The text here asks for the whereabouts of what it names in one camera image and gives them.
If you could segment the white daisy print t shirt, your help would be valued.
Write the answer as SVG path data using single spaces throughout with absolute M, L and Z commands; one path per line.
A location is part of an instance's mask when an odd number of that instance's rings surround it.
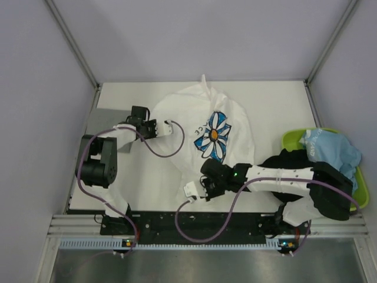
M 233 166 L 254 163 L 254 138 L 245 109 L 225 92 L 213 88 L 205 76 L 193 86 L 171 93 L 153 108 L 157 121 L 175 121 L 174 133 L 156 140 L 163 154 L 181 171 L 175 200 L 185 201 L 183 187 L 199 180 L 207 159 Z

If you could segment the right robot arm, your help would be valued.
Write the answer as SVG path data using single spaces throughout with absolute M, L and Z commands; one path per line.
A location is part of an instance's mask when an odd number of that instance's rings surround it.
M 237 196 L 243 192 L 272 192 L 297 197 L 283 202 L 276 212 L 275 227 L 281 233 L 289 233 L 302 223 L 322 216 L 347 221 L 350 207 L 355 203 L 352 182 L 325 162 L 302 169 L 275 169 L 248 163 L 230 167 L 208 159 L 200 171 L 207 180 L 209 199 L 226 191 Z

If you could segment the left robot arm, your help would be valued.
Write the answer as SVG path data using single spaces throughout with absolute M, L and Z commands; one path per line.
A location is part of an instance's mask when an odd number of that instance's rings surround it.
M 157 136 L 157 121 L 150 118 L 147 107 L 132 106 L 130 111 L 98 108 L 90 114 L 75 175 L 80 191 L 104 206 L 105 227 L 113 225 L 119 233 L 136 233 L 130 205 L 115 181 L 120 176 L 118 154 L 129 151 L 136 140 Z

